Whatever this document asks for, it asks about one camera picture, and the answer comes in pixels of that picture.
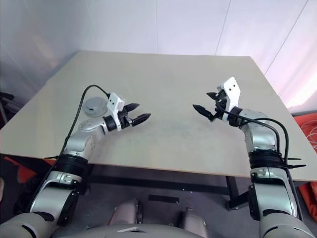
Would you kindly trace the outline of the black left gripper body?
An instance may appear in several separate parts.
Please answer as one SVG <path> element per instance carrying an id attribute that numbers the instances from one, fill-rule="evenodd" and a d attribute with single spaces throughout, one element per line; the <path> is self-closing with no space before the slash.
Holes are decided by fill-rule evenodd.
<path id="1" fill-rule="evenodd" d="M 118 119 L 120 121 L 121 128 L 135 126 L 133 119 L 131 119 L 128 114 L 129 112 L 126 110 L 118 112 Z"/>

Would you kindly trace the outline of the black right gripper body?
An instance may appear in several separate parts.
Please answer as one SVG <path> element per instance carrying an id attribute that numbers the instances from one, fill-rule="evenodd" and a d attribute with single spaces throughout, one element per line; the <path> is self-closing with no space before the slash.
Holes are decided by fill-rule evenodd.
<path id="1" fill-rule="evenodd" d="M 220 90 L 218 94 L 219 94 L 218 100 L 214 100 L 216 102 L 216 108 L 215 108 L 216 113 L 214 114 L 214 119 L 220 119 L 223 122 L 228 122 L 227 118 L 223 119 L 223 116 L 228 116 L 226 113 L 224 113 L 226 108 L 226 103 L 227 103 L 227 98 L 226 98 L 227 95 L 223 89 Z"/>

